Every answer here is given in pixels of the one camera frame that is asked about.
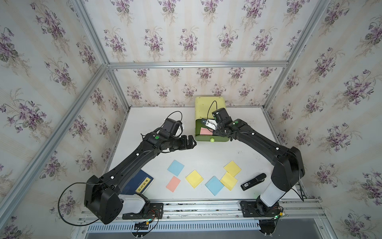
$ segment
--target floral wallpaper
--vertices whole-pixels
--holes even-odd
[[[0,1],[0,16],[1,201],[100,61],[71,1]],[[123,116],[121,102],[104,78],[26,198],[0,228],[0,238],[70,237],[71,227],[57,217],[60,191],[102,173]],[[83,190],[74,187],[63,197],[60,208],[67,219],[78,219]]]
[[[0,2],[0,201],[100,66],[73,10]]]
[[[317,0],[84,2],[110,62],[166,62],[286,60]]]
[[[227,106],[263,105],[281,71],[261,68],[119,69],[132,106],[193,106],[197,96],[222,96]]]
[[[268,110],[280,140],[301,150],[302,182],[341,239],[382,235],[381,9],[332,0]]]
[[[94,94],[101,104],[94,103]],[[70,238],[72,226],[63,223],[58,215],[58,197],[68,185],[102,175],[125,114],[107,78],[101,80],[94,94],[1,230],[1,238]],[[9,176],[3,172],[12,172],[7,161],[0,165],[1,189],[9,184]],[[85,208],[84,190],[85,187],[73,186],[63,195],[60,211],[67,221],[77,223]]]

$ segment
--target blue book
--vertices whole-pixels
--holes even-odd
[[[127,183],[121,194],[142,194],[153,180],[154,178],[148,175],[145,171],[139,170],[139,172]]]

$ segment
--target blue sticky note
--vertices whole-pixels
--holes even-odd
[[[213,176],[211,180],[206,183],[206,187],[216,196],[224,185],[217,179],[217,177]]]
[[[167,169],[168,171],[172,172],[175,176],[178,176],[180,174],[180,171],[184,168],[184,165],[180,162],[174,160],[172,161],[171,165]]]

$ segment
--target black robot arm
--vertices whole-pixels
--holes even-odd
[[[195,147],[192,135],[175,137],[180,121],[166,119],[163,127],[145,135],[139,146],[120,164],[100,178],[88,179],[85,190],[85,206],[104,224],[112,222],[122,210],[123,203],[118,195],[130,179],[150,160],[163,150],[186,150]]]
[[[241,119],[233,121],[224,108],[212,112],[212,115],[217,123],[213,135],[229,137],[249,145],[274,166],[271,183],[256,200],[259,214],[265,215],[305,175],[300,150],[273,142]]]

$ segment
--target sticky note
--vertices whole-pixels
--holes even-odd
[[[176,187],[179,185],[179,183],[180,183],[180,179],[173,176],[170,182],[168,183],[168,185],[166,186],[166,188],[170,190],[171,192],[174,192]]]
[[[202,181],[203,178],[198,174],[196,170],[192,171],[187,177],[186,180],[191,184],[193,188],[196,188]]]
[[[206,187],[208,190],[212,192],[216,196],[218,192],[224,187],[224,185],[217,179],[217,177],[213,176],[208,183],[206,183]]]
[[[235,184],[238,182],[238,180],[236,178],[234,178],[231,174],[229,174],[228,172],[225,173],[225,175],[222,177],[222,179],[220,180],[220,182],[226,187],[228,188],[229,191],[231,191],[233,189],[233,187],[235,186]]]
[[[224,169],[231,174],[232,177],[236,176],[241,171],[241,168],[235,164],[234,161],[231,161],[229,164],[227,164]]]
[[[169,166],[167,170],[172,172],[175,176],[179,176],[179,173],[182,171],[183,168],[184,168],[183,164],[174,160],[172,161],[171,165]]]
[[[207,128],[200,128],[200,135],[212,135],[212,130],[208,130]]]

